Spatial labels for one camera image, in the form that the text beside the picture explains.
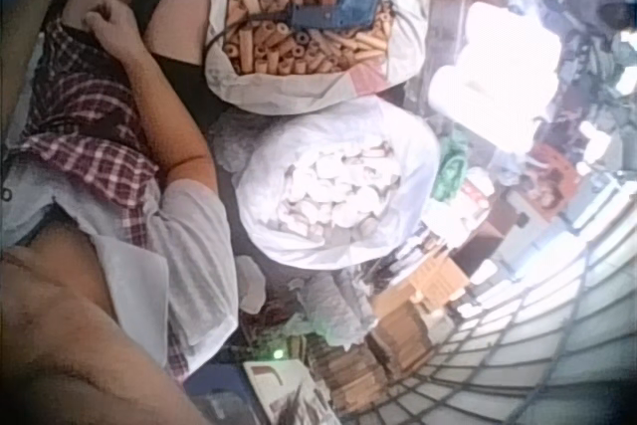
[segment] hand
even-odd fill
[[[148,55],[132,10],[120,0],[105,0],[84,21],[100,45],[125,67]]]

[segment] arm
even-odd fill
[[[205,138],[143,45],[130,9],[106,0],[86,22],[102,46],[123,65],[132,86],[141,125],[168,184],[192,179],[217,192],[214,161]]]

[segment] person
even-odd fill
[[[187,378],[237,326],[201,133],[220,111],[193,119],[163,72],[201,72],[210,0],[161,0],[143,38],[130,2],[68,0],[46,24],[29,117],[3,163],[2,386],[42,405],[40,418],[96,401],[89,415],[111,419],[100,423],[157,410],[149,423],[200,423],[169,376]],[[128,421],[107,411],[118,400]]]

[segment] plastic bag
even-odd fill
[[[208,87],[222,100],[259,114],[298,114],[384,91],[401,84],[422,67],[425,60],[427,21],[418,0],[391,0],[396,19],[389,41],[388,60],[364,62],[339,74],[265,74],[238,76],[224,54],[222,42],[205,59]],[[227,0],[212,0],[211,32],[225,28]]]
[[[269,225],[285,195],[285,175],[310,151],[357,145],[381,137],[401,166],[398,189],[368,237],[326,247]],[[268,257],[302,269],[335,270],[382,257],[414,231],[438,170],[440,147],[421,118],[378,97],[306,114],[267,131],[237,181],[241,221]]]

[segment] white shirt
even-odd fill
[[[21,241],[58,204],[93,242],[122,329],[161,366],[167,320],[177,333],[189,372],[210,359],[237,327],[238,293],[230,228],[219,197],[182,179],[160,195],[146,188],[144,216],[150,250],[124,241],[120,212],[84,185],[36,161],[16,161],[4,188],[2,248]]]

